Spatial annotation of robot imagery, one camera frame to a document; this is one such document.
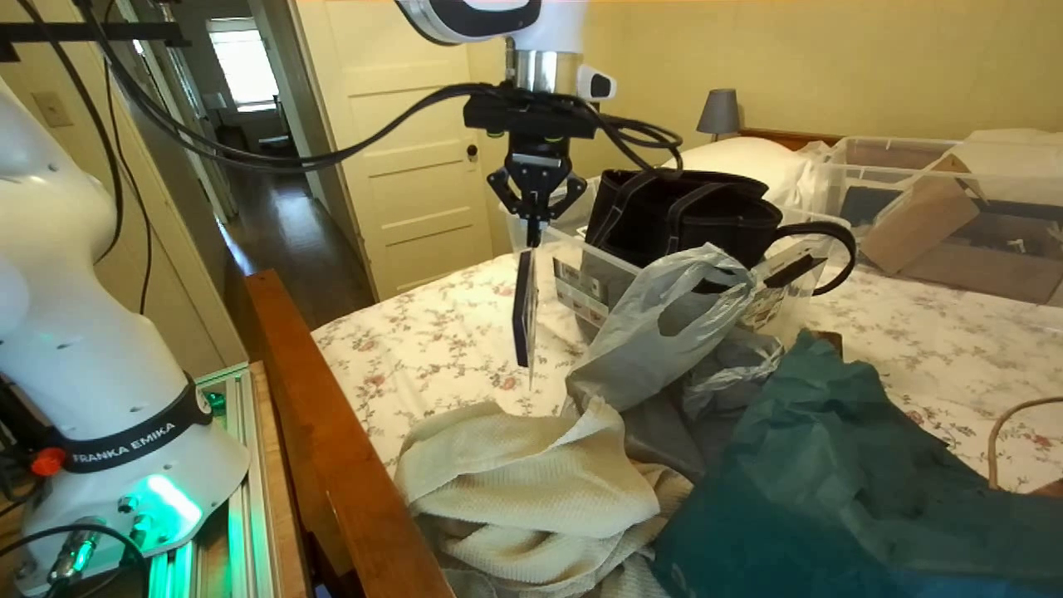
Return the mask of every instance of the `white door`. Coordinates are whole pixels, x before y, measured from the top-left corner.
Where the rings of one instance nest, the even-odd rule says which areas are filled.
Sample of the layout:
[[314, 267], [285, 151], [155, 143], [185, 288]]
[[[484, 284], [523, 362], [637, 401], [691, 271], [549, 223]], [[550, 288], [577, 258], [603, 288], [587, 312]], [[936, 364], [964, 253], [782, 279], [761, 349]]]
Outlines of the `white door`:
[[[467, 51], [426, 42], [383, 0], [303, 0], [303, 32], [334, 147], [385, 126], [445, 83], [465, 83]], [[461, 98], [430, 106], [344, 165], [363, 256], [380, 295], [489, 258], [493, 229], [476, 134]]]

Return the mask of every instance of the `floral bedspread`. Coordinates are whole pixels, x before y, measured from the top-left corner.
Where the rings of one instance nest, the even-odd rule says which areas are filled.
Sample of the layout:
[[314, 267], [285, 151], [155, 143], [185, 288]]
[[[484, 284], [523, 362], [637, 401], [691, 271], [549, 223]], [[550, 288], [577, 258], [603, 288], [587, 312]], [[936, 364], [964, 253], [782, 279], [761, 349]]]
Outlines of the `floral bedspread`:
[[[516, 256], [350, 312], [314, 342], [352, 412], [391, 467], [419, 419], [496, 399], [504, 412], [564, 405], [577, 346], [543, 332], [535, 364], [513, 349]], [[837, 291], [763, 309], [754, 324], [778, 340], [805, 329], [844, 334], [844, 355], [877, 364], [890, 399], [987, 473], [987, 434], [1015, 401], [1063, 396], [1063, 309], [884, 279], [858, 269]], [[1063, 408], [1031, 408], [999, 434], [999, 480], [1039, 489], [1063, 477]]]

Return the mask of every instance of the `bed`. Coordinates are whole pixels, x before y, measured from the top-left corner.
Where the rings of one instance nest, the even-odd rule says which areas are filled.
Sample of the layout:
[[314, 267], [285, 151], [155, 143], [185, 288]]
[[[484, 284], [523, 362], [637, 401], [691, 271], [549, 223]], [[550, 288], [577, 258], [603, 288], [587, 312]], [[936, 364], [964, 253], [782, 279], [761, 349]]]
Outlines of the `bed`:
[[[564, 405], [567, 342], [513, 359], [516, 256], [304, 329], [276, 275], [248, 279], [296, 489], [304, 551], [318, 576], [365, 594], [448, 594], [391, 486], [401, 439], [430, 414], [497, 401], [549, 414]], [[987, 473], [990, 426], [1015, 401], [1059, 396], [1063, 309], [902, 283], [858, 269], [819, 299], [761, 318], [772, 334], [802, 324], [844, 334], [844, 355], [881, 367], [890, 399]], [[1063, 494], [1063, 408], [1015, 414], [999, 434], [999, 486]]]

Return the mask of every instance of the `green cloth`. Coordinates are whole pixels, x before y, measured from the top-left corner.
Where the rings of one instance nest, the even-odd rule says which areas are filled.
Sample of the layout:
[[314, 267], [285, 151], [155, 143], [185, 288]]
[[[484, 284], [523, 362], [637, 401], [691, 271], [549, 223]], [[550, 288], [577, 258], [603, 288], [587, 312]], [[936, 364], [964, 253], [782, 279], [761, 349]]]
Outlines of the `green cloth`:
[[670, 594], [1063, 594], [1063, 500], [994, 492], [802, 334], [659, 539]]

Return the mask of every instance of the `white plastic bag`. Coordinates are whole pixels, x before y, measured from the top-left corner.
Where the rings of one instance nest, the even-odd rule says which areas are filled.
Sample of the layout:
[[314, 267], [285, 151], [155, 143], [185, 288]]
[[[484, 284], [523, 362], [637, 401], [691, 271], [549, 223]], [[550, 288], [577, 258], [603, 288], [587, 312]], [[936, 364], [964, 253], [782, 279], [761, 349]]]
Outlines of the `white plastic bag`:
[[695, 247], [643, 267], [602, 322], [567, 396], [636, 408], [691, 371], [733, 329], [761, 283], [724, 249]]

